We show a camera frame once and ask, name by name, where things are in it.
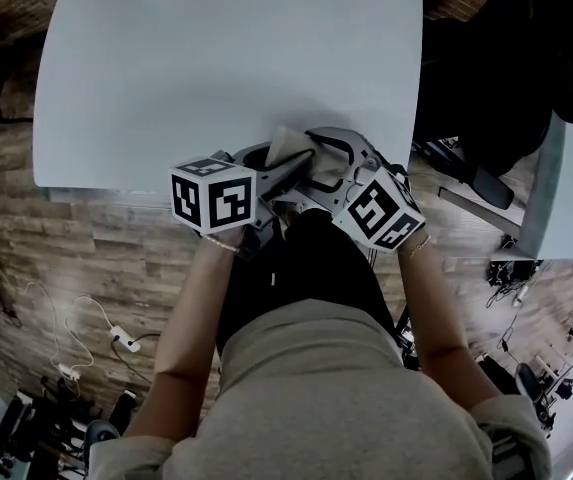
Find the white table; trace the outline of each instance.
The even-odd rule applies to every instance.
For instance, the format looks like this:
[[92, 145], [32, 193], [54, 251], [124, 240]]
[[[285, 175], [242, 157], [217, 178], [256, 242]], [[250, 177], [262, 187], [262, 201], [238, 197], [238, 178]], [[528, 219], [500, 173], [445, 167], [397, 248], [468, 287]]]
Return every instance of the white table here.
[[408, 162], [422, 0], [58, 0], [34, 123], [40, 186], [165, 192], [167, 168], [342, 126]]

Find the cable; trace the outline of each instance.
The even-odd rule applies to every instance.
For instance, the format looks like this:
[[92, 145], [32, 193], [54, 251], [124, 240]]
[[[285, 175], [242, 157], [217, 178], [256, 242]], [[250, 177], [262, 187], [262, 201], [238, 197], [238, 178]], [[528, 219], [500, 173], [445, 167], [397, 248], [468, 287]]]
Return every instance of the cable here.
[[[81, 391], [79, 389], [79, 382], [76, 379], [67, 378], [66, 375], [64, 375], [62, 372], [60, 372], [60, 374], [62, 376], [62, 379], [64, 379], [64, 384], [66, 385], [66, 387], [70, 390], [71, 393], [75, 393], [75, 400], [78, 400], [81, 395]], [[68, 384], [68, 381], [70, 380], [72, 380], [75, 383], [75, 391], [73, 391]]]
[[148, 384], [150, 384], [152, 386], [153, 382], [150, 379], [147, 379], [146, 377], [144, 377], [141, 373], [139, 373], [137, 370], [135, 370], [135, 368], [133, 368], [130, 364], [128, 364], [122, 358], [122, 356], [119, 355], [119, 352], [117, 352], [117, 350], [115, 349], [115, 342], [118, 340], [119, 340], [119, 338], [115, 338], [113, 341], [110, 342], [110, 348], [113, 349], [113, 353], [117, 356], [117, 359], [119, 359], [122, 363], [124, 363], [124, 366], [126, 366], [126, 368], [128, 368], [131, 372], [133, 372], [135, 375], [137, 375], [141, 379], [144, 379]]
[[528, 281], [519, 281], [519, 282], [511, 283], [511, 284], [506, 285], [506, 286], [500, 286], [499, 288], [497, 288], [495, 293], [490, 296], [488, 301], [486, 301], [486, 308], [490, 308], [493, 305], [493, 302], [499, 302], [500, 300], [508, 297], [511, 293], [514, 293], [514, 292], [519, 293], [519, 291], [524, 287], [524, 285], [527, 282]]
[[90, 350], [88, 350], [88, 347], [86, 345], [84, 345], [82, 343], [82, 341], [77, 336], [75, 336], [75, 333], [73, 333], [73, 331], [71, 331], [70, 327], [68, 327], [68, 318], [64, 319], [64, 326], [66, 327], [68, 334], [70, 334], [71, 337], [77, 343], [79, 343], [79, 345], [86, 351], [86, 353], [90, 357], [90, 363], [88, 363], [88, 364], [74, 364], [73, 366], [70, 367], [70, 371], [72, 372], [75, 368], [88, 368], [90, 366], [93, 366], [95, 364], [95, 358], [93, 357], [93, 354], [91, 354]]
[[10, 321], [13, 323], [15, 327], [21, 329], [24, 327], [24, 324], [20, 320], [19, 316], [17, 316], [17, 312], [14, 309], [8, 309], [6, 304], [4, 303], [4, 297], [2, 297], [2, 292], [0, 290], [0, 304], [2, 305], [2, 313], [4, 313]]
[[88, 299], [91, 302], [94, 302], [99, 309], [102, 310], [102, 313], [104, 314], [104, 318], [106, 319], [106, 322], [108, 323], [108, 325], [110, 326], [110, 328], [112, 329], [113, 327], [115, 327], [113, 325], [113, 323], [110, 321], [110, 319], [108, 318], [108, 315], [106, 314], [106, 310], [104, 309], [104, 306], [102, 306], [99, 302], [97, 302], [95, 299], [93, 299], [90, 295], [80, 295], [79, 297], [77, 297], [74, 301], [73, 301], [73, 306], [75, 307], [75, 304], [77, 304], [77, 301], [80, 299]]
[[132, 345], [133, 343], [137, 343], [139, 340], [143, 340], [144, 338], [158, 338], [162, 335], [161, 332], [149, 332], [148, 334], [143, 334], [139, 338], [135, 338], [133, 341], [129, 341], [128, 345]]
[[[552, 263], [552, 260], [549, 261], [548, 264], [541, 270], [540, 274], [537, 276], [537, 279], [535, 279], [533, 284], [530, 286], [530, 289], [532, 289], [537, 284], [537, 281], [539, 281], [541, 279], [541, 277], [544, 275], [546, 270], [548, 270], [548, 267], [550, 267], [551, 263]], [[519, 291], [521, 291], [522, 287], [524, 287], [526, 285], [526, 283], [528, 283], [528, 281], [521, 283], [521, 286], [517, 290], [518, 293], [519, 293]], [[517, 311], [515, 311], [515, 316], [513, 316], [513, 319], [511, 320], [510, 325], [506, 328], [506, 330], [504, 331], [504, 334], [501, 335], [501, 337], [499, 338], [499, 341], [497, 342], [497, 350], [503, 350], [504, 352], [509, 354], [513, 359], [515, 359], [515, 358], [512, 356], [512, 354], [510, 354], [510, 352], [508, 350], [508, 342], [513, 337], [513, 332], [514, 332], [513, 326], [515, 325], [515, 322], [517, 321], [517, 317], [519, 316], [519, 313], [521, 312], [522, 308], [524, 307], [524, 301], [523, 300], [521, 302], [519, 302], [519, 301], [517, 301], [517, 302], [519, 303], [519, 307], [517, 308]]]
[[[51, 311], [53, 313], [53, 341], [55, 342], [55, 354], [52, 355], [49, 358], [49, 362], [51, 364], [51, 366], [53, 368], [55, 368], [55, 370], [57, 370], [57, 374], [61, 375], [64, 378], [64, 381], [66, 380], [73, 380], [77, 383], [77, 381], [75, 379], [73, 379], [72, 377], [68, 377], [64, 372], [62, 372], [59, 367], [57, 366], [57, 364], [55, 363], [55, 358], [57, 358], [60, 354], [60, 347], [59, 347], [59, 339], [57, 337], [57, 329], [58, 329], [58, 324], [57, 324], [57, 310], [55, 309], [55, 304], [53, 303], [53, 299], [51, 298], [50, 294], [48, 293], [48, 291], [46, 290], [46, 288], [44, 288], [42, 286], [41, 283], [38, 283], [36, 281], [30, 281], [23, 290], [20, 290], [19, 288], [17, 288], [15, 285], [13, 285], [13, 283], [10, 282], [10, 279], [8, 279], [8, 276], [6, 276], [6, 274], [4, 273], [4, 271], [1, 269], [0, 267], [0, 275], [1, 277], [6, 281], [6, 283], [8, 284], [8, 286], [10, 286], [10, 288], [12, 288], [15, 292], [17, 292], [19, 295], [26, 295], [26, 293], [28, 292], [28, 289], [31, 286], [36, 286], [38, 287], [46, 296], [46, 299], [48, 300], [48, 303], [50, 304], [50, 308]], [[104, 317], [106, 318], [106, 321], [108, 322], [108, 324], [111, 326], [111, 328], [113, 327], [113, 325], [111, 324], [108, 315], [106, 314], [106, 311], [104, 310], [103, 306], [97, 302], [95, 299], [93, 299], [92, 297], [88, 296], [88, 295], [80, 295], [79, 297], [77, 297], [75, 299], [75, 301], [73, 302], [71, 308], [75, 307], [75, 304], [77, 304], [77, 302], [80, 299], [83, 298], [87, 298], [89, 300], [91, 300], [92, 302], [94, 302], [95, 304], [97, 304], [99, 306], [99, 308], [102, 310], [102, 313], [104, 314]], [[70, 328], [68, 327], [68, 319], [66, 319], [64, 321], [64, 325], [66, 326], [66, 329], [68, 331], [68, 333], [71, 335], [71, 337], [77, 342], [79, 343], [79, 345], [81, 345], [81, 347], [86, 351], [86, 353], [90, 356], [91, 358], [91, 362], [89, 364], [77, 364], [71, 367], [71, 371], [73, 371], [75, 368], [81, 368], [81, 367], [89, 367], [92, 366], [93, 364], [95, 364], [95, 358], [93, 357], [93, 354], [90, 352], [90, 350], [88, 350], [88, 348], [86, 347], [86, 345], [84, 345], [81, 340], [79, 338], [77, 338], [77, 336], [75, 336], [73, 334], [73, 332], [70, 330]]]

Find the beige cloth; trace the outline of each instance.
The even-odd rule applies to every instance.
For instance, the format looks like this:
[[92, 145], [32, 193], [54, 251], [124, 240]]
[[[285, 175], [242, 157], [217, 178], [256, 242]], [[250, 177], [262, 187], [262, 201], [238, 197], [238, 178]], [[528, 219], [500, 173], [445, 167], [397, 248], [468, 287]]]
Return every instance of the beige cloth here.
[[97, 444], [89, 478], [477, 479], [520, 467], [551, 475], [530, 400], [499, 396], [468, 413], [404, 369], [366, 313], [308, 300], [229, 340], [220, 396], [194, 438]]

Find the floor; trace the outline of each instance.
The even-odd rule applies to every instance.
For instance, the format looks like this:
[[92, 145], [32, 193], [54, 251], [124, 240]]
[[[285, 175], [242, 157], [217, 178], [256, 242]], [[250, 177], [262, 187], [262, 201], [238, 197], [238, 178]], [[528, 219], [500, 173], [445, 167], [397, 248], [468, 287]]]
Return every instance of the floor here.
[[[32, 115], [39, 52], [7, 83], [1, 105], [8, 116]], [[113, 323], [131, 335], [159, 332], [177, 299], [197, 240], [169, 215], [168, 203], [154, 195], [105, 191], [48, 190], [34, 185], [31, 125], [0, 125], [0, 267], [12, 285], [23, 289], [39, 281], [56, 308], [59, 353], [54, 362], [87, 364], [89, 356], [66, 330], [66, 324], [88, 347], [94, 364], [80, 368], [81, 394], [110, 410], [125, 388], [143, 396], [147, 382], [129, 371], [111, 350]], [[518, 198], [527, 199], [535, 158], [524, 159], [508, 176]], [[420, 159], [410, 164], [413, 191], [428, 219], [432, 241], [442, 253], [443, 270], [452, 284], [474, 353], [487, 352], [508, 368], [514, 361], [496, 348], [514, 316], [510, 299], [486, 307], [493, 289], [485, 281], [488, 258], [501, 239], [490, 225], [437, 198], [440, 184], [457, 185]], [[511, 210], [519, 218], [520, 209]], [[394, 255], [380, 254], [375, 271], [393, 315], [404, 307], [399, 266]], [[39, 390], [41, 376], [57, 372], [54, 313], [36, 286], [20, 294], [3, 283], [8, 305], [23, 326], [0, 315], [0, 394], [8, 398], [20, 386]], [[555, 261], [528, 294], [515, 323], [511, 353], [520, 361], [540, 354], [554, 368], [559, 358], [549, 344], [573, 351], [565, 332], [573, 317], [573, 261]], [[121, 352], [130, 365], [150, 377], [155, 339], [142, 340], [137, 354]], [[217, 359], [204, 411], [217, 393]]]

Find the black pants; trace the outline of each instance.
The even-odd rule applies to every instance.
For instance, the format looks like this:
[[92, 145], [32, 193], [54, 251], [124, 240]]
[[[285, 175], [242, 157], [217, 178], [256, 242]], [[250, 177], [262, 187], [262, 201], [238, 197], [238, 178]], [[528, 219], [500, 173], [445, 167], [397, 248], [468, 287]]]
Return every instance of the black pants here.
[[305, 299], [335, 302], [368, 313], [391, 336], [395, 325], [366, 257], [330, 213], [302, 213], [250, 262], [235, 258], [217, 331], [221, 355], [228, 339], [257, 317]]

